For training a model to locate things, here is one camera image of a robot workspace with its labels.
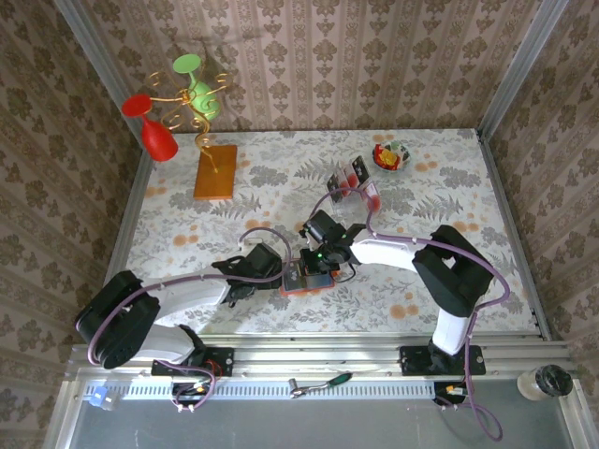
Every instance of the orange wooden base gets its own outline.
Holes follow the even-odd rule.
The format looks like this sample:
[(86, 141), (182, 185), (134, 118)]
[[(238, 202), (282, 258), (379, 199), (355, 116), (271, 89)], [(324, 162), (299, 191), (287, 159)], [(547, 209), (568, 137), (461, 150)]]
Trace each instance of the orange wooden base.
[(237, 145), (215, 145), (207, 150), (218, 168), (214, 173), (210, 158), (200, 154), (194, 199), (231, 199), (235, 181)]

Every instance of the wallpaper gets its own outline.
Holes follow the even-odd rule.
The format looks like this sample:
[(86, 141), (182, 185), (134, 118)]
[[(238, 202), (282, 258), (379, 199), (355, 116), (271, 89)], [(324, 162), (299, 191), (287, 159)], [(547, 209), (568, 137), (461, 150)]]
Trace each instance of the wallpaper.
[(139, 146), (52, 2), (0, 2), (0, 447), (43, 441)]
[(599, 422), (599, 2), (569, 2), (491, 148)]
[(213, 124), (228, 131), (477, 127), (540, 2), (82, 3), (131, 93), (173, 96), (145, 80), (186, 52), (207, 81), (231, 73)]

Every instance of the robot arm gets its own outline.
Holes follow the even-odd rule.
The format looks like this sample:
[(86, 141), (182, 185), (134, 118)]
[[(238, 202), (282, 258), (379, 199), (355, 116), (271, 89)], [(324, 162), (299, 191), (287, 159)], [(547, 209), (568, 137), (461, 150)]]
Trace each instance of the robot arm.
[[(345, 230), (322, 210), (304, 225), (303, 235), (311, 244), (318, 244), (312, 253), (302, 253), (309, 273), (339, 269), (342, 262), (389, 265), (417, 272), (439, 306), (433, 345), (447, 355), (461, 350), (476, 302), (487, 292), (493, 278), (486, 269), (464, 256), (431, 245), (374, 239), (360, 224)], [(432, 240), (484, 259), (451, 226), (440, 226)]]
[[(339, 270), (342, 263), (383, 264), (417, 272), (440, 308), (432, 336), (435, 351), (453, 356), (463, 347), (475, 304), (492, 279), (486, 269), (467, 257), (431, 245), (422, 247), (411, 240), (374, 239), (363, 224), (353, 224), (345, 229), (322, 210), (304, 224), (300, 233), (315, 248), (300, 251), (308, 276), (332, 273)], [(451, 226), (440, 226), (432, 234), (432, 240), (482, 258)], [(281, 278), (272, 282), (257, 280), (266, 280), (281, 270), (281, 257), (260, 243), (247, 256), (232, 257), (175, 278), (144, 282), (131, 271), (123, 271), (110, 280), (79, 314), (76, 328), (88, 343), (96, 333), (100, 334), (93, 350), (95, 358), (106, 369), (121, 366), (134, 357), (200, 365), (206, 347), (191, 329), (159, 326), (154, 321), (197, 306), (228, 303), (233, 307), (238, 300), (250, 297), (256, 290), (279, 288)], [(208, 274), (243, 277), (245, 281), (202, 279)], [(142, 291), (102, 328), (102, 323), (125, 298), (149, 285), (159, 288), (153, 289), (151, 296)]]
[[(122, 271), (81, 311), (75, 327), (87, 343), (100, 333), (94, 355), (106, 369), (119, 367), (132, 359), (197, 364), (206, 347), (191, 329), (160, 326), (154, 322), (176, 311), (197, 306), (227, 303), (233, 307), (238, 300), (250, 297), (256, 290), (279, 288), (280, 278), (272, 282), (251, 280), (266, 280), (281, 269), (281, 257), (268, 245), (259, 243), (246, 256), (215, 262), (210, 267), (182, 276), (142, 281), (131, 271)], [(214, 274), (223, 279), (203, 279)], [(225, 279), (225, 276), (242, 277), (248, 281)], [(144, 288), (154, 286), (158, 288), (144, 291)], [(102, 328), (109, 314), (139, 290), (141, 294)]]

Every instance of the table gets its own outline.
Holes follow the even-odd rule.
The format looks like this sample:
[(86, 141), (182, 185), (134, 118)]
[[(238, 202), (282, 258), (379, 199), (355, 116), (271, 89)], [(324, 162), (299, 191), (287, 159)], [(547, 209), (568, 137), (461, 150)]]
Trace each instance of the table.
[[(215, 135), (217, 144), (238, 146), (235, 191), (229, 201), (193, 199), (199, 155), (194, 136), (177, 135), (177, 155), (153, 167), (127, 261), (127, 268), (138, 276), (179, 275), (229, 258), (238, 251), (238, 236), (257, 225), (282, 232), (299, 255), (304, 240), (297, 230), (326, 192), (327, 178), (337, 164), (362, 154), (376, 173), (383, 201), (373, 227), (424, 237), (441, 224), (454, 225), (502, 272), (513, 290), (504, 305), (483, 310), (475, 330), (538, 335), (527, 303), (531, 292), (523, 286), (474, 130)], [(382, 176), (369, 155), (376, 141), (388, 138), (399, 139), (412, 161), (403, 172)], [(323, 209), (333, 213), (330, 201)], [(366, 209), (362, 211), (353, 217), (355, 223), (364, 222)], [(284, 245), (274, 237), (266, 233), (257, 237), (284, 254)], [(493, 282), (485, 299), (501, 292), (501, 285)], [(415, 273), (360, 266), (354, 280), (330, 290), (299, 297), (257, 292), (233, 309), (197, 308), (165, 317), (161, 324), (186, 324), (204, 334), (422, 334), (434, 330), (437, 310)]]

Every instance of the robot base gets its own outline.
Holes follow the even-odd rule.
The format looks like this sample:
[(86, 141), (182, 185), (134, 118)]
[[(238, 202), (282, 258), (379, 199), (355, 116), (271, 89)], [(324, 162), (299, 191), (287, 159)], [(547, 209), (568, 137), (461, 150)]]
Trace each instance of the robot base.
[[(222, 373), (215, 373), (217, 376), (221, 375), (222, 377), (231, 377), (233, 375), (233, 366), (235, 365), (235, 350), (233, 348), (207, 347), (206, 352), (203, 355), (202, 363), (199, 367), (212, 370), (212, 366), (209, 363), (206, 363), (207, 360), (211, 360), (222, 369)], [(173, 369), (156, 360), (152, 363), (152, 375), (197, 377), (195, 372), (185, 369), (185, 366), (182, 366), (182, 369)]]
[[(436, 349), (432, 342), (428, 346), (400, 347), (403, 376), (463, 376), (464, 360), (463, 347), (455, 355)], [(470, 373), (474, 376), (487, 373), (480, 346), (470, 346)]]

